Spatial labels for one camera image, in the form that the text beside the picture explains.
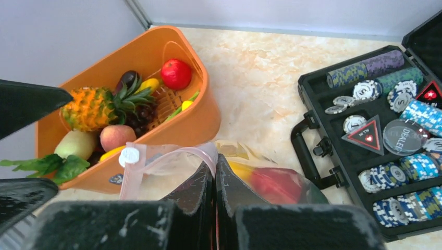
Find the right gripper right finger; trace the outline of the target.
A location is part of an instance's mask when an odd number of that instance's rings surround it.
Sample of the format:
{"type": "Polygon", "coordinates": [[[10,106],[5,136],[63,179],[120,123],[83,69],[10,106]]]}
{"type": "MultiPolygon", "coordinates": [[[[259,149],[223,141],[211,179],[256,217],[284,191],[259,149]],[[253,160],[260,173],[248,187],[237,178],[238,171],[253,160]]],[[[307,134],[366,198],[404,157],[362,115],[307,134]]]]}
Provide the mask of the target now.
{"type": "Polygon", "coordinates": [[[217,249],[385,249],[374,219],[351,205],[271,204],[216,165],[217,249]]]}

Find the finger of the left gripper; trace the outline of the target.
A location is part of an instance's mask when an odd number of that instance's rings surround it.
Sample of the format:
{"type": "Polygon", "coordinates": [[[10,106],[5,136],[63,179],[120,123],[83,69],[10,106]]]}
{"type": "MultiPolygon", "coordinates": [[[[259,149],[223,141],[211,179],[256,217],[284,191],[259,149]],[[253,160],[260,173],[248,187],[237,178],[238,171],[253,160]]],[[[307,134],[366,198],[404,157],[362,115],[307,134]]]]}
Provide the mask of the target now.
{"type": "Polygon", "coordinates": [[[59,205],[41,217],[33,214],[58,192],[58,185],[47,178],[1,179],[1,238],[58,239],[59,205]]]}
{"type": "Polygon", "coordinates": [[[1,139],[58,110],[73,100],[60,87],[1,79],[1,139]]]}

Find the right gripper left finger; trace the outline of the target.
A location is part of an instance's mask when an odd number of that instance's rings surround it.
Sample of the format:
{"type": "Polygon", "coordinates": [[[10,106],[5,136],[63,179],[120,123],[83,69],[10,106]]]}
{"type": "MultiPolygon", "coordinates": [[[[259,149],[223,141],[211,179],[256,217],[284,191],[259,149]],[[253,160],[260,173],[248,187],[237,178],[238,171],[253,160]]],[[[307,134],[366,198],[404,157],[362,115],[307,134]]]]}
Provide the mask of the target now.
{"type": "Polygon", "coordinates": [[[159,201],[63,201],[37,217],[23,249],[212,249],[206,164],[159,201]]]}

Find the yellow toy banana bunch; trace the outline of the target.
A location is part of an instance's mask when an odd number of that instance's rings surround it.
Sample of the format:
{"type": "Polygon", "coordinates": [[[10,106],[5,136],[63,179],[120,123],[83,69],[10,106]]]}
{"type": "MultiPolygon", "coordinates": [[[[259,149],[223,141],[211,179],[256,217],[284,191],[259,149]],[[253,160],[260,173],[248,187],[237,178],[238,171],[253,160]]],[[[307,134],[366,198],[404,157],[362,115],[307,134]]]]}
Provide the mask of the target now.
{"type": "Polygon", "coordinates": [[[254,167],[239,162],[228,161],[233,173],[245,183],[249,183],[254,167]]]}

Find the red toy pepper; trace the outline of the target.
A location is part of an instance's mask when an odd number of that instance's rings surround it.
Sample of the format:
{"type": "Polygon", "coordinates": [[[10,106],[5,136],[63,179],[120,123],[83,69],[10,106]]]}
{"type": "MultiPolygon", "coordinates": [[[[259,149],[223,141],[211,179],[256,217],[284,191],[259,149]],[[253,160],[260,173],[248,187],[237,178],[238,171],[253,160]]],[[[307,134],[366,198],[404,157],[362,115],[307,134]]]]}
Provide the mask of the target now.
{"type": "Polygon", "coordinates": [[[302,198],[304,181],[292,169],[256,168],[250,184],[259,196],[271,204],[297,204],[302,198]]]}

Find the clear zip top bag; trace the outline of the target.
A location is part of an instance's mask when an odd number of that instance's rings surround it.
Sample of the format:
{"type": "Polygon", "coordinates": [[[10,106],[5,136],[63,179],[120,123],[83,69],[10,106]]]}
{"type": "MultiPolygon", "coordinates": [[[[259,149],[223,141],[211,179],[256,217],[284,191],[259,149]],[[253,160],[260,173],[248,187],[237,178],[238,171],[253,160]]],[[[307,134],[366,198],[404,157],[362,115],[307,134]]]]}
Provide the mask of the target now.
{"type": "MultiPolygon", "coordinates": [[[[221,172],[216,170],[216,164],[222,156],[226,158],[227,168],[231,171],[228,161],[246,164],[254,167],[254,169],[285,168],[263,154],[254,151],[246,144],[237,141],[216,140],[194,147],[182,147],[173,144],[127,143],[118,158],[119,164],[124,168],[119,198],[122,200],[137,199],[143,179],[146,176],[189,176],[196,173],[199,167],[202,167],[208,170],[210,177],[214,178],[217,173],[221,172]]],[[[299,175],[304,181],[304,189],[302,198],[297,204],[308,204],[305,198],[306,187],[313,183],[303,175],[299,175]]],[[[256,193],[250,183],[243,183],[256,193]]]]}

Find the dark green toy avocado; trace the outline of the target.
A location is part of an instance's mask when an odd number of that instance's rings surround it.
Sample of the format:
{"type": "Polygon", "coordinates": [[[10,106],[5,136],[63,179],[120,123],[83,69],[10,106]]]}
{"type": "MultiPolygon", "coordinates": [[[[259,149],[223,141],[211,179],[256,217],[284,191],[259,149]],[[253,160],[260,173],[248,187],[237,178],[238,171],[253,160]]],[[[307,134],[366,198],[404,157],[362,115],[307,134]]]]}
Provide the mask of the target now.
{"type": "Polygon", "coordinates": [[[329,204],[327,197],[314,184],[306,187],[305,198],[308,204],[329,204]]]}

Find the red toy tomato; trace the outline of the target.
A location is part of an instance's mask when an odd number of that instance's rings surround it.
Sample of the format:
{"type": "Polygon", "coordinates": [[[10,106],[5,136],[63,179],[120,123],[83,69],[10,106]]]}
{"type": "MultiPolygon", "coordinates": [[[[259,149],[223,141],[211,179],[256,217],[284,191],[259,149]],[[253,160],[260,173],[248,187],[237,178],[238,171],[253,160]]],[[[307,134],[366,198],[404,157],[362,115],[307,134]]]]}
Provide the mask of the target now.
{"type": "Polygon", "coordinates": [[[191,78],[191,68],[182,60],[170,59],[161,68],[161,79],[169,89],[183,90],[190,84],[191,78]]]}

